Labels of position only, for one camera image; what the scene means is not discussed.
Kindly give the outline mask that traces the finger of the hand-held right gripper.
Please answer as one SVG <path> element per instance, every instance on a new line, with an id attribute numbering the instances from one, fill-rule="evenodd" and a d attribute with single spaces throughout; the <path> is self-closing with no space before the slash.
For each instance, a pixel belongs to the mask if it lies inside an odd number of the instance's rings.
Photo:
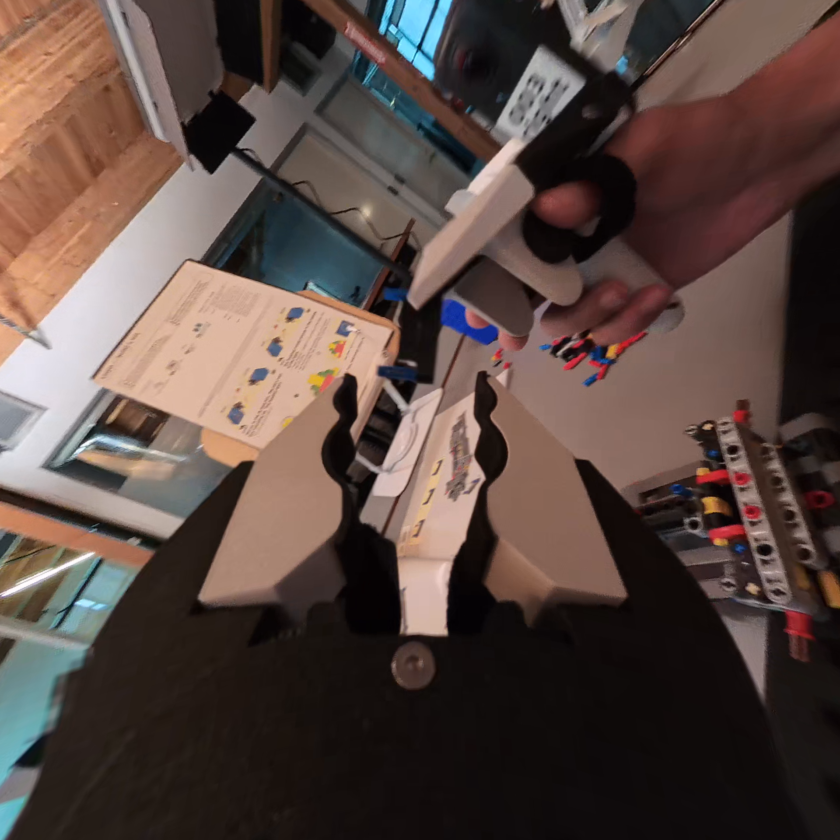
<path id="1" fill-rule="evenodd" d="M 406 300 L 423 309 L 444 291 L 457 274 L 525 209 L 536 190 L 516 163 L 523 140 L 510 140 L 489 162 L 470 192 L 467 204 L 424 247 L 413 269 Z"/>
<path id="2" fill-rule="evenodd" d="M 528 290 L 491 258 L 474 258 L 452 286 L 451 296 L 467 310 L 514 338 L 527 337 L 533 325 Z"/>

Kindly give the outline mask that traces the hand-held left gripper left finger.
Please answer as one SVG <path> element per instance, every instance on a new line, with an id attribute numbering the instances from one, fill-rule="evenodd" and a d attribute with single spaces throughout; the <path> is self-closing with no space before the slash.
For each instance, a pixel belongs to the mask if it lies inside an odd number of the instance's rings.
<path id="1" fill-rule="evenodd" d="M 357 389 L 342 375 L 261 450 L 199 591 L 203 606 L 311 608 L 340 593 L 334 540 Z"/>

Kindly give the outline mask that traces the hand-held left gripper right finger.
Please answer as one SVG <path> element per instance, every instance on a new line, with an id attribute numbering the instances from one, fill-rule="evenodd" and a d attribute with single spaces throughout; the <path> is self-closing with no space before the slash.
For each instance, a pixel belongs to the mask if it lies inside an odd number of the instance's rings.
<path id="1" fill-rule="evenodd" d="M 476 378 L 484 483 L 465 537 L 465 583 L 527 625 L 559 606 L 620 606 L 627 588 L 576 458 L 488 373 Z"/>

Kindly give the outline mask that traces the grey lego chassis assembly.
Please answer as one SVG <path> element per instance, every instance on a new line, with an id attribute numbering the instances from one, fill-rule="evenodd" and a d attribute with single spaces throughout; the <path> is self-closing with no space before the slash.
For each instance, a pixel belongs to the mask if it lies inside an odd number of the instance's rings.
<path id="1" fill-rule="evenodd" d="M 684 434 L 700 458 L 625 498 L 711 600 L 782 614 L 790 656 L 809 661 L 817 624 L 838 617 L 838 423 L 802 414 L 767 438 L 739 401 Z"/>

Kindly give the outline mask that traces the pile of lego pins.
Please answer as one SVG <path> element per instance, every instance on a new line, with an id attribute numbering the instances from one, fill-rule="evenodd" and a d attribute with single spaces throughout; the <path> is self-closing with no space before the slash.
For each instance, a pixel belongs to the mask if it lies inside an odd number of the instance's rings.
<path id="1" fill-rule="evenodd" d="M 597 344 L 592 341 L 590 333 L 584 331 L 541 343 L 538 350 L 558 361 L 564 371 L 573 371 L 588 364 L 592 373 L 583 380 L 583 386 L 591 386 L 603 381 L 625 352 L 647 336 L 648 332 L 642 331 L 619 343 Z"/>

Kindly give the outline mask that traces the lego instruction booklet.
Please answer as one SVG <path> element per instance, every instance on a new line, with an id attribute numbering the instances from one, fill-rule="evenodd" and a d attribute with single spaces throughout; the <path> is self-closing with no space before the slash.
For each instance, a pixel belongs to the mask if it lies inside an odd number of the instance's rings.
<path id="1" fill-rule="evenodd" d="M 448 635 L 448 580 L 485 481 L 473 394 L 436 415 L 430 429 L 396 546 L 405 642 Z"/>

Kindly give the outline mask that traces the person's right hand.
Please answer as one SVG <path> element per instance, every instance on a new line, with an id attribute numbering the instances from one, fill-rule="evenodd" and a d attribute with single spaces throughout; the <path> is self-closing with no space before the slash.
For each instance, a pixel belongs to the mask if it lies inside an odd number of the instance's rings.
<path id="1" fill-rule="evenodd" d="M 550 304 L 540 318 L 546 335 L 588 331 L 610 344 L 645 331 L 677 289 L 784 213 L 784 198 L 761 196 L 765 187 L 774 191 L 782 170 L 773 138 L 781 93 L 778 82 L 755 77 L 719 98 L 647 110 L 616 132 L 605 152 L 636 183 L 626 241 L 658 279 L 632 290 L 626 278 L 607 278 L 571 306 Z"/>

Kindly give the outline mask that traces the black stand pole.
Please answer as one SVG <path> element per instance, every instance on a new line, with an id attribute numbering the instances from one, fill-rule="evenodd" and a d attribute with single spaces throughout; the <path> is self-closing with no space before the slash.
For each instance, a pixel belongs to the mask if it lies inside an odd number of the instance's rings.
<path id="1" fill-rule="evenodd" d="M 391 259 L 383 254 L 366 239 L 341 224 L 335 216 L 328 213 L 310 198 L 304 196 L 295 186 L 279 178 L 279 176 L 270 168 L 261 164 L 248 149 L 242 149 L 235 146 L 229 156 L 248 167 L 253 173 L 256 173 L 259 179 L 268 183 L 276 193 L 290 198 L 302 207 L 307 208 L 307 210 L 314 214 L 320 222 L 326 224 L 329 229 L 365 253 L 367 256 L 375 259 L 377 263 L 385 268 L 387 272 L 394 274 L 400 280 L 410 281 L 412 279 L 411 271 L 408 268 L 398 264 L 394 261 L 394 259 Z"/>

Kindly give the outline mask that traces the printed instruction sheet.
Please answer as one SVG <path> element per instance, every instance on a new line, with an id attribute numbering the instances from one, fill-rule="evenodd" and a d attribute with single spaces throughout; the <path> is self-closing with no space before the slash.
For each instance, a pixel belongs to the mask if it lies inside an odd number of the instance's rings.
<path id="1" fill-rule="evenodd" d="M 185 261 L 93 375 L 114 394 L 262 449 L 344 375 L 358 439 L 396 360 L 393 321 Z"/>

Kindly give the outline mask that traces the red and white sign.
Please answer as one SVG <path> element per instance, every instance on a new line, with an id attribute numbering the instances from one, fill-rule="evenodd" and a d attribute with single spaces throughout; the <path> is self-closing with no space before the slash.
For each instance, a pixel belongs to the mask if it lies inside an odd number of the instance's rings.
<path id="1" fill-rule="evenodd" d="M 384 67 L 388 54 L 382 48 L 382 44 L 378 37 L 370 36 L 364 29 L 360 28 L 356 23 L 348 20 L 343 27 L 343 36 L 354 45 L 369 61 L 376 64 L 378 67 Z"/>

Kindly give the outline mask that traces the black square panel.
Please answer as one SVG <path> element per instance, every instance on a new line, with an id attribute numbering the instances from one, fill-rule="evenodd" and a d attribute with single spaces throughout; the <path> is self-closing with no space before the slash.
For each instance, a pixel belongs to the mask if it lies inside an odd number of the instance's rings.
<path id="1" fill-rule="evenodd" d="M 185 144 L 207 174 L 214 174 L 256 123 L 256 117 L 224 91 L 183 124 Z"/>

